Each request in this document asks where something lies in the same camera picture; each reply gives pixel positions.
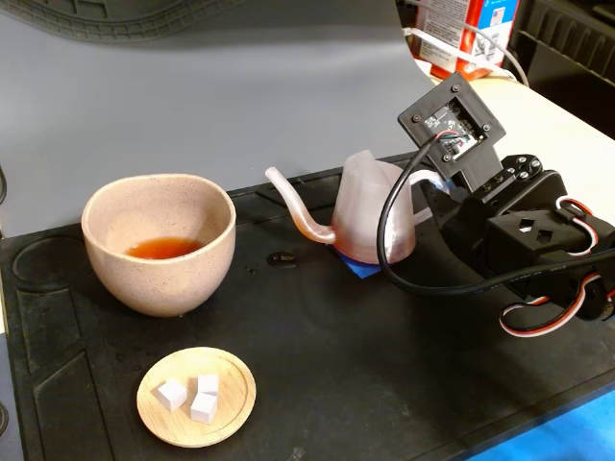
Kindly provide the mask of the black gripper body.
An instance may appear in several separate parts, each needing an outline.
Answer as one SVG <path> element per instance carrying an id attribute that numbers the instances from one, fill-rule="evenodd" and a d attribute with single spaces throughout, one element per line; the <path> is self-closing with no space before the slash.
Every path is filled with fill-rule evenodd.
<path id="1" fill-rule="evenodd" d="M 453 253 L 484 277 L 536 264 L 539 226 L 567 193 L 560 174 L 544 169 L 534 155 L 507 156 L 502 166 L 441 226 Z"/>

